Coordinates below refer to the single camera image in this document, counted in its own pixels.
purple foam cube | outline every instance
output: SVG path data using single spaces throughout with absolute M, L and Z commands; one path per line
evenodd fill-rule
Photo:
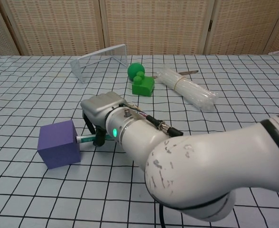
M 72 120 L 40 127 L 37 151 L 48 169 L 81 161 Z

plastic tube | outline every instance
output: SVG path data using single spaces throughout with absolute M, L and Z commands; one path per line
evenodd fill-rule
M 164 67 L 157 73 L 157 79 L 167 85 L 170 89 L 181 94 L 187 101 L 202 110 L 213 109 L 213 104 L 217 99 L 217 94 L 206 90 L 193 83 L 191 80 L 179 73 Z

